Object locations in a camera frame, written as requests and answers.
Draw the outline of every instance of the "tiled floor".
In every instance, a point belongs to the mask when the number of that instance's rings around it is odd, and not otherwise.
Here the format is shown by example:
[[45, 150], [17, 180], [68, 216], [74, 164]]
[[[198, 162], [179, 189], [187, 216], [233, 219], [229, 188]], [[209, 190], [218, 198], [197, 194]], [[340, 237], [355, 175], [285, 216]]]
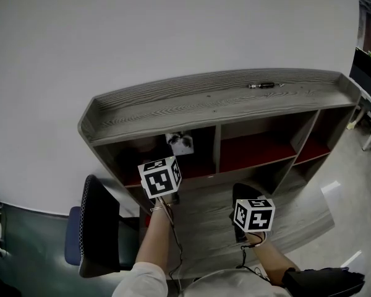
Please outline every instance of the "tiled floor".
[[[371, 150], [363, 152], [363, 129], [346, 131], [327, 162], [306, 188], [340, 186], [325, 193], [335, 227], [288, 256], [302, 269], [339, 267], [357, 251], [365, 260], [366, 285], [359, 296], [371, 297]], [[0, 277], [32, 296], [111, 296], [120, 274], [83, 279], [64, 260], [66, 219], [8, 208], [7, 249]]]

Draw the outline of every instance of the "small object on shelf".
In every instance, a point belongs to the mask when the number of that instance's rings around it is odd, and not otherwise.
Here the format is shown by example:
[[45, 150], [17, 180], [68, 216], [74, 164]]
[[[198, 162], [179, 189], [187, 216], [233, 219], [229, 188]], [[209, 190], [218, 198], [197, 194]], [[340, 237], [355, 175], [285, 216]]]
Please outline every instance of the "small object on shelf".
[[171, 146], [174, 155], [193, 154], [194, 142], [190, 131], [165, 134], [166, 142]]
[[236, 200], [234, 223], [244, 232], [270, 231], [275, 205], [272, 199], [260, 196], [257, 199]]
[[261, 84], [249, 84], [247, 85], [249, 89], [255, 89], [255, 88], [273, 88], [274, 86], [283, 87], [284, 84], [278, 84], [274, 82], [263, 82]]
[[179, 189], [181, 174], [175, 156], [139, 165], [138, 169], [142, 186], [150, 199], [172, 194]]

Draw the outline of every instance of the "white wall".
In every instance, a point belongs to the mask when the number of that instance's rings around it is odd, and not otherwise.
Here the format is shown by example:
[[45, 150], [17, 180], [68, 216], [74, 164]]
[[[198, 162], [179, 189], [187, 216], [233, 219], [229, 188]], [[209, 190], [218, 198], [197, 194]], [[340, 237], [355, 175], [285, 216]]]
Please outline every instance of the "white wall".
[[108, 177], [77, 133], [94, 95], [226, 69], [348, 73], [358, 7], [358, 0], [0, 0], [0, 199], [68, 213], [88, 174]]

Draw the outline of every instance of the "bracelet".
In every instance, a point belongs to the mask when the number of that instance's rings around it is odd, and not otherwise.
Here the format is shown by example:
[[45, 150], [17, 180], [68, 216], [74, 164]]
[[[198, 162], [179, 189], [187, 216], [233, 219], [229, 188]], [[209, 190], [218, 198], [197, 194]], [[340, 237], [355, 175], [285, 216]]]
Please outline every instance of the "bracelet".
[[165, 208], [165, 207], [170, 207], [171, 205], [172, 205], [172, 204], [167, 204], [166, 206], [161, 205], [161, 206], [159, 206], [159, 207], [151, 208], [150, 211], [152, 212], [152, 211], [155, 211], [155, 210], [158, 210], [158, 209], [163, 209], [163, 208]]

